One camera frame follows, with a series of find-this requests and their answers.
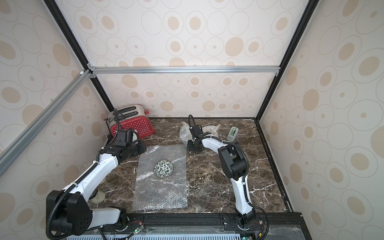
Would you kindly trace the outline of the bubble wrap sheet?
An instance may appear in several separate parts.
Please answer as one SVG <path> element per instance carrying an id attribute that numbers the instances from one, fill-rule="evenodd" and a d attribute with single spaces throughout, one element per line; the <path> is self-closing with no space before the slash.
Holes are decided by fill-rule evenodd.
<path id="1" fill-rule="evenodd" d="M 213 125 L 205 126 L 205 127 L 203 127 L 203 132 L 204 133 L 209 132 L 218 138 L 219 137 L 218 130 L 219 130 L 220 126 L 221 126 L 221 124 L 218 124 L 216 126 L 213 126 Z"/>
<path id="2" fill-rule="evenodd" d="M 182 122 L 182 127 L 180 128 L 179 132 L 179 139 L 182 141 L 182 143 L 187 146 L 188 141 L 192 140 L 192 134 L 190 132 L 190 126 L 186 122 Z"/>
<path id="3" fill-rule="evenodd" d="M 156 211 L 188 206 L 187 149 L 184 145 L 150 146 L 139 158 L 132 209 Z M 168 178 L 157 178 L 154 166 L 162 160 L 174 166 Z"/>

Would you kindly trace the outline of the black white patterned bowl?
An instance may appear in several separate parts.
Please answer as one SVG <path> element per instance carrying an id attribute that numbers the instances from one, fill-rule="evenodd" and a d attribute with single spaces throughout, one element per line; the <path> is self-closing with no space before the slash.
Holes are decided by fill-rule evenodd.
<path id="1" fill-rule="evenodd" d="M 154 175 L 157 178 L 168 178 L 174 171 L 174 166 L 170 161 L 162 160 L 154 166 Z"/>

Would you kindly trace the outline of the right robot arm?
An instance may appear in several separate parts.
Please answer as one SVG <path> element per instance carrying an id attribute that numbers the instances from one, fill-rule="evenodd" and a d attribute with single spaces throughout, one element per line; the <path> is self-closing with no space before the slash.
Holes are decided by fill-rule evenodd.
<path id="1" fill-rule="evenodd" d="M 266 211 L 253 205 L 248 186 L 249 161 L 242 148 L 234 143 L 223 141 L 210 132 L 204 132 L 200 125 L 189 126 L 192 139 L 188 141 L 187 148 L 191 152 L 199 153 L 203 149 L 209 149 L 219 155 L 220 163 L 225 176 L 231 181 L 234 188 L 236 200 L 236 213 L 238 225 L 248 228 L 253 223 L 261 225 L 257 217 L 261 214 L 265 216 L 265 233 L 269 230 L 269 219 Z"/>

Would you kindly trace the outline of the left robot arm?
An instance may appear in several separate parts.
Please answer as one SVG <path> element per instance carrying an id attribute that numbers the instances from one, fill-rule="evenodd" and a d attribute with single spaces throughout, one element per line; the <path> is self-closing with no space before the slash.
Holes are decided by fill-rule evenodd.
<path id="1" fill-rule="evenodd" d="M 71 235 L 106 225 L 117 226 L 118 231 L 128 227 L 124 208 L 108 207 L 90 209 L 88 201 L 102 180 L 128 158 L 135 158 L 146 151 L 134 129 L 117 130 L 115 136 L 102 147 L 90 167 L 61 191 L 52 191 L 46 198 L 46 236 L 61 240 Z"/>

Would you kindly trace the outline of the red silver toaster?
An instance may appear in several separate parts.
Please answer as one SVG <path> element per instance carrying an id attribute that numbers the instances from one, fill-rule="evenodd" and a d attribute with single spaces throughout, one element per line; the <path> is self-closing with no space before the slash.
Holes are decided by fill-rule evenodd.
<path id="1" fill-rule="evenodd" d="M 148 118 L 149 111 L 142 105 L 130 105 L 117 110 L 118 121 L 125 130 L 134 129 L 139 134 L 139 139 L 155 133 L 155 129 Z"/>

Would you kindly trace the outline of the black lid glass jar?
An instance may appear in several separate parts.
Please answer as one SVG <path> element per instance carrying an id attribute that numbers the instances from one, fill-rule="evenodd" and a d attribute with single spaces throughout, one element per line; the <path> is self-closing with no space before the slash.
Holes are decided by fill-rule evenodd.
<path id="1" fill-rule="evenodd" d="M 95 190 L 95 192 L 91 195 L 89 202 L 92 204 L 100 204 L 106 199 L 106 194 L 103 191 Z"/>

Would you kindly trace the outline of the horizontal aluminium rail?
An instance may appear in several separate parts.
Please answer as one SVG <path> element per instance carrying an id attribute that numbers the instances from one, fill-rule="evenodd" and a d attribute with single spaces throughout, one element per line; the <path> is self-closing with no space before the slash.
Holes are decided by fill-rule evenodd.
<path id="1" fill-rule="evenodd" d="M 279 66 L 91 67 L 94 74 L 278 73 Z"/>

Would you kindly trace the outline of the left diagonal aluminium rail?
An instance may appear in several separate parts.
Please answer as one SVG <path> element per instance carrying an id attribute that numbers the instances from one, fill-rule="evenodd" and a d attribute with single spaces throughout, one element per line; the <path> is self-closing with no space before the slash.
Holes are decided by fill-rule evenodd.
<path id="1" fill-rule="evenodd" d="M 91 76 L 90 70 L 78 75 L 38 117 L 3 151 L 1 154 L 1 175 L 3 175 L 20 154 L 29 146 L 34 138 L 59 112 L 63 105 L 72 97 L 83 82 Z"/>

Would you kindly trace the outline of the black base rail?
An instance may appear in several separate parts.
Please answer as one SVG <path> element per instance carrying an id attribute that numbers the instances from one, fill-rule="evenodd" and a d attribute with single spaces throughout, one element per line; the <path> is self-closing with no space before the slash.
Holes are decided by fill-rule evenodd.
<path id="1" fill-rule="evenodd" d="M 208 239 L 208 240 L 310 240 L 309 229 L 299 213 L 257 213 L 240 227 L 235 213 L 218 214 L 129 214 L 128 225 L 94 229 L 103 239 Z"/>

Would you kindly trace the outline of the black left frame post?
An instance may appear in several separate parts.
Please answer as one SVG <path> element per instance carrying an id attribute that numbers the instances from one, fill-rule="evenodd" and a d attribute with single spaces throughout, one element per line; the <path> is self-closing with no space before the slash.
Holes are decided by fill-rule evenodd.
<path id="1" fill-rule="evenodd" d="M 107 96 L 107 93 L 104 90 L 98 77 L 91 70 L 90 63 L 89 63 L 82 47 L 80 46 L 79 42 L 77 41 L 71 27 L 68 25 L 64 15 L 62 14 L 61 10 L 59 9 L 58 4 L 56 3 L 56 1 L 50 1 L 50 0 L 44 0 L 43 3 L 48 8 L 48 11 L 51 13 L 53 19 L 55 20 L 59 29 L 63 33 L 65 39 L 69 43 L 69 45 L 70 45 L 72 51 L 75 53 L 77 59 L 80 61 L 80 64 L 82 65 L 82 67 L 85 70 L 89 70 L 91 72 L 90 80 L 91 80 L 92 84 L 94 85 L 97 93 L 101 97 L 101 99 L 104 102 L 105 106 L 107 107 L 108 111 L 112 112 L 114 110 L 114 106 L 113 106 L 110 98 Z"/>

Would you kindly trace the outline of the black frame post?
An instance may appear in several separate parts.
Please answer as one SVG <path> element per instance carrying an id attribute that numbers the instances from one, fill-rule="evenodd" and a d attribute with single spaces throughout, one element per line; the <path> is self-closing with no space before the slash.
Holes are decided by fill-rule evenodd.
<path id="1" fill-rule="evenodd" d="M 291 58 L 311 20 L 311 17 L 313 16 L 313 13 L 315 12 L 318 4 L 319 4 L 319 0 L 310 0 L 308 1 L 308 4 L 303 12 L 303 15 L 302 17 L 300 18 L 300 21 L 298 23 L 298 26 L 293 34 L 293 37 L 288 45 L 288 48 L 284 54 L 284 57 L 282 59 L 282 62 L 280 64 L 280 70 L 279 72 L 276 74 L 276 76 L 274 77 L 268 91 L 267 91 L 267 94 L 262 102 L 262 105 L 261 105 L 261 108 L 255 118 L 255 122 L 256 123 L 259 123 L 264 112 L 266 111 L 266 108 L 270 102 L 270 100 L 272 99 L 272 96 L 275 92 L 275 90 L 277 89 L 277 86 L 279 85 L 279 82 L 281 80 L 281 78 L 283 77 L 283 74 L 285 73 L 287 67 L 288 67 L 288 64 L 290 63 L 291 61 Z"/>
<path id="2" fill-rule="evenodd" d="M 80 61 L 80 64 L 82 65 L 82 67 L 85 70 L 89 70 L 91 72 L 90 80 L 91 80 L 92 84 L 94 85 L 97 93 L 101 97 L 101 99 L 104 102 L 105 106 L 107 107 L 108 111 L 112 112 L 114 110 L 114 106 L 113 106 L 110 98 L 107 96 L 107 93 L 104 90 L 98 77 L 91 70 L 90 63 L 89 63 L 82 47 L 80 46 L 79 42 L 77 41 L 71 27 L 68 25 L 64 15 L 62 14 L 61 10 L 59 9 L 58 4 L 56 3 L 56 1 L 50 1 L 50 0 L 44 0 L 43 3 L 48 8 L 48 11 L 51 13 L 53 19 L 55 20 L 59 29 L 63 33 L 65 39 L 69 43 L 69 45 L 70 45 L 72 51 L 75 53 L 77 59 Z"/>

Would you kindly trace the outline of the black right frame post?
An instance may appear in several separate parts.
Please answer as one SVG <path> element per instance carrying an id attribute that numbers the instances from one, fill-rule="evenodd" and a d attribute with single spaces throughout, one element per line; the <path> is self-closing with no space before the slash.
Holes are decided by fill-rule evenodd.
<path id="1" fill-rule="evenodd" d="M 300 21 L 298 23 L 298 26 L 293 34 L 293 37 L 288 45 L 288 48 L 284 54 L 284 57 L 282 59 L 282 62 L 280 64 L 280 70 L 279 72 L 276 74 L 276 76 L 274 77 L 268 91 L 267 91 L 267 94 L 262 102 L 262 105 L 261 105 L 261 108 L 255 118 L 255 122 L 256 123 L 259 123 L 264 112 L 266 111 L 266 108 L 270 102 L 270 100 L 272 99 L 272 96 L 275 92 L 275 90 L 277 89 L 277 86 L 279 85 L 279 82 L 281 80 L 281 78 L 283 77 L 283 74 L 285 73 L 287 67 L 288 67 L 288 64 L 290 63 L 291 61 L 291 58 L 311 20 L 311 17 L 313 16 L 313 13 L 315 12 L 318 4 L 319 4 L 319 0 L 310 0 L 308 1 L 308 4 L 303 12 L 303 15 L 302 17 L 300 18 Z"/>

